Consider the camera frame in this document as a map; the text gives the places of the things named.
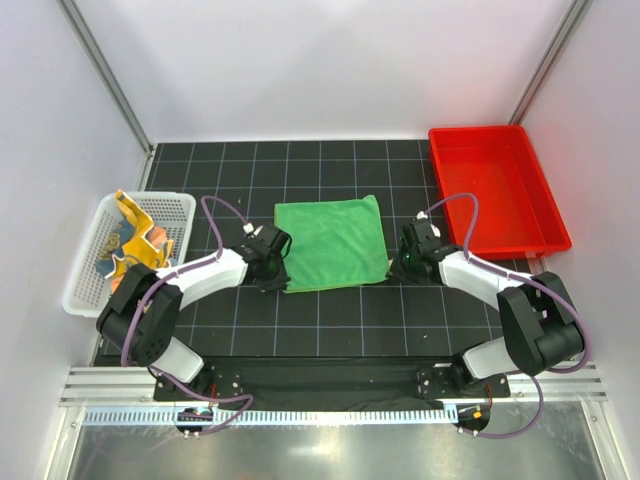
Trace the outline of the green microfiber towel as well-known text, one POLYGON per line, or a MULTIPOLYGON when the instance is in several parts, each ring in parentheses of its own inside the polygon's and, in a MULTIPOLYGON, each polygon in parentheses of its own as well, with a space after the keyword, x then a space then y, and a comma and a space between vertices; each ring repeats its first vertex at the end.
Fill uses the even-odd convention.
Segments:
POLYGON ((280 203, 275 225, 292 238, 284 259, 288 293, 376 284, 389 259, 377 199, 280 203))

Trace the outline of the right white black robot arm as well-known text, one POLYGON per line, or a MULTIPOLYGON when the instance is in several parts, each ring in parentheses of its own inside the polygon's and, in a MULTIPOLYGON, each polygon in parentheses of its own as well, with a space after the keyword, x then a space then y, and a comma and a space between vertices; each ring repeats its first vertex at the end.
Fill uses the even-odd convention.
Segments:
POLYGON ((587 353, 577 310, 557 275, 520 274, 458 245, 445 245, 426 218, 402 227, 389 275, 403 283, 459 290, 497 311, 502 336, 453 357, 446 377, 460 395, 473 396, 488 380, 512 371, 529 376, 554 371, 558 364, 587 353))

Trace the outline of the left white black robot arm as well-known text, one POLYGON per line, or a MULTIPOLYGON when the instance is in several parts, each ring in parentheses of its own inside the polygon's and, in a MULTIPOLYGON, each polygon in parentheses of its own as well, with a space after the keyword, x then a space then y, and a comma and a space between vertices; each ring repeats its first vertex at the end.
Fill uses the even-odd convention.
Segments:
POLYGON ((190 400, 208 395, 205 360, 174 336, 180 312, 222 290, 253 284, 282 291, 290 281, 284 258, 291 236, 272 224, 249 227, 242 242, 172 268, 131 267, 99 314, 96 329, 126 365, 148 367, 177 380, 190 400))

